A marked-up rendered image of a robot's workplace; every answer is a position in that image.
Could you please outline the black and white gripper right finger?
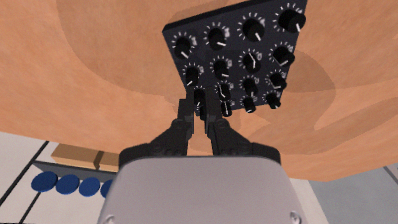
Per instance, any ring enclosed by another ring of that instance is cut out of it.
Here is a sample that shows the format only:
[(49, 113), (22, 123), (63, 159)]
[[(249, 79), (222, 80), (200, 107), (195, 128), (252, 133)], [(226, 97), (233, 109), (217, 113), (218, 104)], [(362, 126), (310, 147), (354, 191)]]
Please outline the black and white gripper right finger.
[(258, 155), (281, 164), (280, 152), (271, 146), (250, 142), (230, 127), (222, 117), (220, 100), (214, 99), (212, 86), (204, 91), (205, 134), (211, 140), (213, 155)]

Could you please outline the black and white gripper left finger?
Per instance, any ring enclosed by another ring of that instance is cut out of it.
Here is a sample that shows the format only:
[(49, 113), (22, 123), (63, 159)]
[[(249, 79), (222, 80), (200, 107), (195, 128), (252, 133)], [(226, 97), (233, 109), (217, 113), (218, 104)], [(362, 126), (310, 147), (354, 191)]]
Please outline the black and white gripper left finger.
[(170, 128), (150, 143), (123, 149), (119, 154), (118, 170), (126, 162), (140, 157), (187, 156), (188, 140), (192, 138), (192, 134), (194, 134), (194, 88), (187, 86), (186, 99), (179, 99), (178, 115), (172, 121)]

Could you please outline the black knob box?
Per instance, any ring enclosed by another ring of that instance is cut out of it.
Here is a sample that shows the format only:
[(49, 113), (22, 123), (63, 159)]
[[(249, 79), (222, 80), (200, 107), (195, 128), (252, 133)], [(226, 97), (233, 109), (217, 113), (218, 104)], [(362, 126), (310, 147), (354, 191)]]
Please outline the black knob box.
[(162, 34), (184, 88), (194, 88), (196, 116), (204, 121), (207, 86), (224, 117), (281, 106), (307, 1), (247, 0), (165, 25)]

